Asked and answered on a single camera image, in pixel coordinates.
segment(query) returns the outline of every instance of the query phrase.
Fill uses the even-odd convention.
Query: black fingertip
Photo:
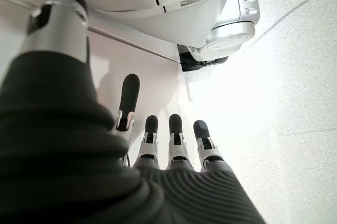
[[[136,111],[139,88],[140,80],[136,74],[129,74],[125,77],[120,104],[120,110],[123,112],[123,117],[127,116],[129,112]]]
[[[168,120],[168,125],[170,127],[170,134],[179,134],[183,132],[183,123],[181,121],[181,117],[177,114],[171,115]]]
[[[194,135],[195,138],[198,140],[199,138],[207,138],[210,136],[209,129],[207,128],[207,125],[204,121],[202,120],[197,120],[194,125]]]
[[[146,119],[145,132],[148,132],[149,135],[158,132],[158,118],[156,116],[150,115]]]

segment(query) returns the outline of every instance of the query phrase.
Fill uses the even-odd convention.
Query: speckled floor
[[[268,223],[337,223],[337,0],[259,0],[256,36],[185,73],[192,106]]]

